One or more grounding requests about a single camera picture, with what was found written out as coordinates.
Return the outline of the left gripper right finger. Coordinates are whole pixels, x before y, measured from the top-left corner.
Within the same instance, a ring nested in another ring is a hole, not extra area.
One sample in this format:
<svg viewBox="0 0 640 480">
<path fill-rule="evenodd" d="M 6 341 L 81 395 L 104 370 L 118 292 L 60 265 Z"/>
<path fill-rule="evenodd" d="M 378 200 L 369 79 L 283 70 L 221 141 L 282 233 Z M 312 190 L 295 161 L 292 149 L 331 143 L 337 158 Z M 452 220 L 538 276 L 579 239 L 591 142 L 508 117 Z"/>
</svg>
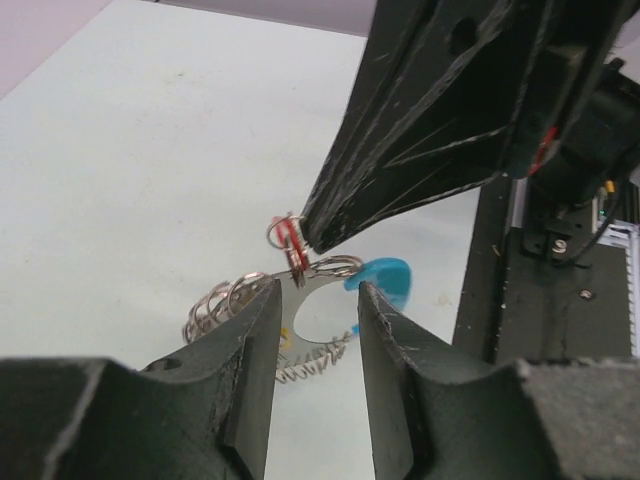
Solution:
<svg viewBox="0 0 640 480">
<path fill-rule="evenodd" d="M 358 294 L 379 479 L 635 479 L 636 359 L 492 366 L 444 342 L 372 284 Z"/>
</svg>

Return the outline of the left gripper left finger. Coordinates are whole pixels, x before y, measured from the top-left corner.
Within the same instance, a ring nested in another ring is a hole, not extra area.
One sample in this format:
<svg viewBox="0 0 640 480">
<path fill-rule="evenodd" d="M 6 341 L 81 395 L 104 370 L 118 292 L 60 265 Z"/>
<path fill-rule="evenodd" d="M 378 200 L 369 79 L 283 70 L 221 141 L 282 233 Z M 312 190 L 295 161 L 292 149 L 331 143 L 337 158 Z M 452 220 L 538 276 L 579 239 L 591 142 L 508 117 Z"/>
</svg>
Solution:
<svg viewBox="0 0 640 480">
<path fill-rule="evenodd" d="M 141 371 L 107 358 L 1 363 L 5 479 L 260 479 L 282 318 L 272 281 Z"/>
</svg>

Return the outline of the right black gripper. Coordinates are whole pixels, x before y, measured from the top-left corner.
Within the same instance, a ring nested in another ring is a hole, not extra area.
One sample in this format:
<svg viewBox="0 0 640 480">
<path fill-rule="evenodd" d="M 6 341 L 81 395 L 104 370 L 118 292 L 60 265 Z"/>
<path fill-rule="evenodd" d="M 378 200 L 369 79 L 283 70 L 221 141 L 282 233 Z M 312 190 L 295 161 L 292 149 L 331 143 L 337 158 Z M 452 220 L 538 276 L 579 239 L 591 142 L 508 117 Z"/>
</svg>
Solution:
<svg viewBox="0 0 640 480">
<path fill-rule="evenodd" d="M 527 175 L 577 121 L 637 1 L 380 1 L 303 210 L 327 252 L 391 216 Z"/>
</svg>

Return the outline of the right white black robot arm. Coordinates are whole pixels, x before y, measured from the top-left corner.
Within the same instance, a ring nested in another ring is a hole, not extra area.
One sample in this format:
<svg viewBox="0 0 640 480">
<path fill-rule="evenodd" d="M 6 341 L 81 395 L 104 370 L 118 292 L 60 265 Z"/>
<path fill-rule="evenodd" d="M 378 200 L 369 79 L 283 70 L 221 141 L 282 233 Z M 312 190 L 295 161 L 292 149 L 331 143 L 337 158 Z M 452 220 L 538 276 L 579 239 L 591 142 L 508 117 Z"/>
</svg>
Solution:
<svg viewBox="0 0 640 480">
<path fill-rule="evenodd" d="M 374 224 L 525 176 L 544 142 L 623 159 L 636 115 L 607 57 L 635 1 L 380 1 L 334 143 L 303 210 L 326 252 Z"/>
</svg>

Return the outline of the red key tag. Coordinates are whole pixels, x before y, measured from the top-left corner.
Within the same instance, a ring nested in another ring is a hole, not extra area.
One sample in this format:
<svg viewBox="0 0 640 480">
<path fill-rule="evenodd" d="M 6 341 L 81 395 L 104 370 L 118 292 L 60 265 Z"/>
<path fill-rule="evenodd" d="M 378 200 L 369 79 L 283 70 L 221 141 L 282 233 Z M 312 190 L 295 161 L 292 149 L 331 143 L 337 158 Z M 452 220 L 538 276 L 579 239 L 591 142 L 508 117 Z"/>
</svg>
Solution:
<svg viewBox="0 0 640 480">
<path fill-rule="evenodd" d="M 300 237 L 296 221 L 291 214 L 272 219 L 272 224 L 267 232 L 267 239 L 272 246 L 284 251 L 293 271 L 303 273 L 308 268 L 309 261 L 304 243 Z"/>
</svg>

